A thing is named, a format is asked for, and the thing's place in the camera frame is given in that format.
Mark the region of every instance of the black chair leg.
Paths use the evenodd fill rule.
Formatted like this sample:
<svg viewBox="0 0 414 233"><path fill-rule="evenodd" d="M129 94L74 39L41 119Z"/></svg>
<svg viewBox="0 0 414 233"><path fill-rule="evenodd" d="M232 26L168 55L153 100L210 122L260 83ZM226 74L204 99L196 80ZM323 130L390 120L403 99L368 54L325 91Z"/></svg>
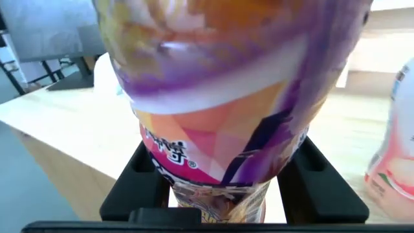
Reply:
<svg viewBox="0 0 414 233"><path fill-rule="evenodd" d="M65 75L63 75L62 71L57 71L56 74L58 75L59 80L62 80L65 78Z"/></svg>
<svg viewBox="0 0 414 233"><path fill-rule="evenodd" d="M10 82L12 83L12 85L14 86L14 88L16 88L16 91L18 91L18 93L20 95L24 95L26 94L25 90L23 90L23 88L20 86L19 82L16 80L16 78L13 76L12 73L10 73L5 66L3 65L3 63L0 61L0 68L1 70L6 74L7 78L10 80Z"/></svg>
<svg viewBox="0 0 414 233"><path fill-rule="evenodd" d="M50 67L47 65L46 61L41 61L41 65L43 66L43 68L45 69L47 75L49 75L50 79L52 80L52 82L56 83L57 80L54 77L52 71L50 70Z"/></svg>

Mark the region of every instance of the floor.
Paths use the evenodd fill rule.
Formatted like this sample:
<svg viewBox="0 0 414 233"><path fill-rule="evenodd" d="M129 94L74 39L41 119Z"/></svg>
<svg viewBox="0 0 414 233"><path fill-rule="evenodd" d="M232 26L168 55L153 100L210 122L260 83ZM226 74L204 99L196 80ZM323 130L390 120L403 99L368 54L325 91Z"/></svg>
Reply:
<svg viewBox="0 0 414 233"><path fill-rule="evenodd" d="M17 96L0 71L0 104ZM0 233L19 232L26 224L38 220L78 219L66 199L3 123L0 123L0 190Z"/></svg>

